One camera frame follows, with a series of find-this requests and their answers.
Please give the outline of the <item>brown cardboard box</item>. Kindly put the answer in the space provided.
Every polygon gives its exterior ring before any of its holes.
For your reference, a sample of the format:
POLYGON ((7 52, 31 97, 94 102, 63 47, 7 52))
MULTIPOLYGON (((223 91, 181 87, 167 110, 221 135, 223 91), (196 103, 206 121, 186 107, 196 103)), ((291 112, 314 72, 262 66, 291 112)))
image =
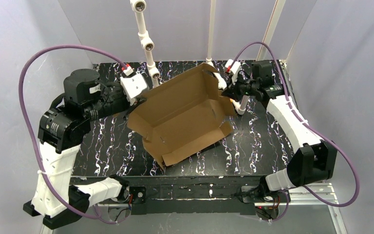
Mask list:
POLYGON ((217 70, 202 63, 145 93, 127 127, 142 137, 144 149, 161 168, 177 164, 232 133, 235 115, 222 96, 217 70))

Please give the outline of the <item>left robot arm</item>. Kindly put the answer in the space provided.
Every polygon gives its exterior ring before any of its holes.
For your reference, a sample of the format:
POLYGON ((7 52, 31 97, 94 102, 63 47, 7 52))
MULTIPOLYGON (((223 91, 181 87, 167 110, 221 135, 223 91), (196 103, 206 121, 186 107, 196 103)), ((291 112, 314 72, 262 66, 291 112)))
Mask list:
POLYGON ((112 199, 129 204, 129 182, 110 176, 87 185, 70 183, 76 155, 91 122, 127 110, 130 106, 118 82, 103 82, 97 71, 78 69, 66 77, 64 92, 40 119, 38 129, 38 184, 32 200, 23 205, 31 216, 57 229, 82 218, 90 207, 112 199))

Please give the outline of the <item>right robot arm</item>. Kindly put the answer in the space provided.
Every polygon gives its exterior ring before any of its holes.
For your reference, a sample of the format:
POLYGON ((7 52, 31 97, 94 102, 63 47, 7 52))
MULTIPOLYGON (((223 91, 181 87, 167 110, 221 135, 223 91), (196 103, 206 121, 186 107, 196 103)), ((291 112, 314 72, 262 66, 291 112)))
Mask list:
POLYGON ((241 63, 229 59, 224 71, 228 75, 222 95, 232 100, 239 115, 243 115, 250 97, 263 104, 285 132, 294 155, 286 168, 265 175, 257 187, 237 193, 241 198, 262 198, 284 189, 297 188, 334 174, 337 149, 332 142, 314 133, 301 116, 285 83, 276 83, 269 60, 252 63, 252 74, 242 70, 241 63))

